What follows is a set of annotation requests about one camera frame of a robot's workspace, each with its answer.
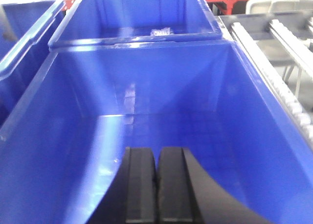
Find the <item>black rubber pad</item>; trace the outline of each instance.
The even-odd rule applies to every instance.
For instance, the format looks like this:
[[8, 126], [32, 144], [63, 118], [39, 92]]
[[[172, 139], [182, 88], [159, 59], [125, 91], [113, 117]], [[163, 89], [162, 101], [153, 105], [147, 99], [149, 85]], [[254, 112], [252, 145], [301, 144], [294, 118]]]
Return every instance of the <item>black rubber pad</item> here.
[[197, 219], [200, 218], [206, 224], [270, 223], [220, 187], [201, 167], [189, 149], [184, 148], [183, 153], [189, 184], [201, 215]]
[[156, 223], [156, 173], [150, 148], [126, 148], [118, 172], [87, 223]]
[[132, 148], [127, 196], [126, 223], [156, 221], [156, 172], [150, 148]]
[[158, 162], [159, 223], [193, 223], [187, 173], [181, 147], [165, 147]]

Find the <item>bin rim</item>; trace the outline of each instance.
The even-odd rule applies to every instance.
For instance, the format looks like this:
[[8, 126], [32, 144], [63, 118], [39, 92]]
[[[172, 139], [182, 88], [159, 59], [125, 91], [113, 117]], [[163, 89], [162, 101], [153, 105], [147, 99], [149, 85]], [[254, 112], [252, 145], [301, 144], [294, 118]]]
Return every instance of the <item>bin rim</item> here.
[[1, 5], [30, 4], [40, 2], [53, 2], [53, 4], [37, 19], [37, 21], [25, 32], [14, 46], [0, 60], [0, 80], [10, 76], [20, 60], [25, 56], [32, 45], [35, 45], [45, 34], [55, 17], [65, 5], [63, 0], [40, 0], [1, 3]]
[[222, 31], [215, 20], [213, 13], [211, 12], [207, 2], [205, 0], [197, 0], [201, 11], [204, 13], [206, 20], [210, 24], [212, 31], [203, 33], [188, 33], [188, 34], [174, 34], [166, 36], [134, 36], [127, 38], [96, 38], [96, 39], [75, 39], [75, 40], [64, 40], [60, 41], [59, 38], [66, 29], [68, 23], [73, 18], [76, 10], [78, 9], [82, 0], [76, 0], [72, 7], [68, 10], [68, 13], [61, 21], [60, 25], [55, 30], [54, 34], [51, 36], [48, 45], [50, 49], [65, 47], [65, 46], [75, 46], [75, 45], [113, 45], [119, 43], [130, 43], [130, 42], [164, 42], [164, 41], [175, 41], [175, 38], [185, 38], [185, 41], [203, 41], [202, 38], [212, 37], [215, 40], [222, 38]]

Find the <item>roller conveyor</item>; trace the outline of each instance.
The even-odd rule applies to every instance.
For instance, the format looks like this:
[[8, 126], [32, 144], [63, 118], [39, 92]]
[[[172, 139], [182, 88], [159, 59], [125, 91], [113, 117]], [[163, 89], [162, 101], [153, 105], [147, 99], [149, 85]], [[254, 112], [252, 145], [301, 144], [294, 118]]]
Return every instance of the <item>roller conveyor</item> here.
[[88, 224], [269, 224], [221, 188], [187, 148], [127, 148]]
[[[296, 99], [299, 95], [301, 73], [304, 70], [313, 79], [313, 53], [301, 42], [300, 38], [312, 38], [312, 10], [297, 12], [277, 12], [268, 14], [250, 14], [220, 16], [224, 37], [238, 41], [248, 57], [263, 76], [268, 87], [272, 89], [286, 111], [302, 128], [302, 133], [312, 142], [311, 118]], [[266, 58], [255, 40], [276, 39], [299, 68], [295, 94], [287, 82], [293, 66], [286, 67], [282, 78]]]

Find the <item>blue plastic bin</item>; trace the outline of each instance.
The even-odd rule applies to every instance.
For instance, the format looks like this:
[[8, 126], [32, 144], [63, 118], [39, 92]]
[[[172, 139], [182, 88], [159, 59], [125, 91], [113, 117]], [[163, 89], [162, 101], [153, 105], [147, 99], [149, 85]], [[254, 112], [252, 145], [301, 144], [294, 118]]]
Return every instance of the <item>blue plastic bin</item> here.
[[17, 40], [5, 38], [0, 26], [0, 125], [47, 57], [63, 6], [62, 0], [2, 5]]
[[3, 223], [83, 224], [127, 146], [188, 147], [265, 218], [313, 220], [313, 153], [235, 43], [52, 52], [0, 139]]
[[[170, 27], [173, 35], [151, 36]], [[205, 0], [77, 0], [51, 38], [52, 48], [222, 37]]]

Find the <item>bin floor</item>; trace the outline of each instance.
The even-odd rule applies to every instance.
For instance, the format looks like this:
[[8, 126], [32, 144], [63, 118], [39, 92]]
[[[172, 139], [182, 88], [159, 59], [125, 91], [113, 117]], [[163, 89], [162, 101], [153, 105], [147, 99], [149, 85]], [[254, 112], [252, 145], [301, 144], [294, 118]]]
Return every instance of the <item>bin floor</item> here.
[[[90, 193], [98, 194], [93, 196], [93, 202], [90, 201], [90, 211], [99, 202], [103, 191], [109, 187], [118, 170], [118, 165], [113, 160], [121, 159], [125, 147], [150, 147], [156, 160], [163, 147], [188, 147], [212, 178], [247, 205], [232, 155], [232, 144], [215, 112], [102, 115], [84, 118], [80, 125], [72, 144], [72, 152], [69, 153], [69, 171], [87, 163], [83, 179], [89, 180], [89, 185], [88, 188], [80, 187], [78, 190], [88, 189]], [[97, 170], [103, 168], [100, 169], [101, 173], [95, 173], [95, 167], [92, 168], [89, 158], [104, 163], [97, 165]], [[90, 183], [92, 176], [98, 177], [93, 184]]]
[[215, 112], [128, 115], [124, 121], [125, 147], [148, 146], [156, 159], [163, 147], [188, 147], [224, 189], [246, 204], [232, 144]]

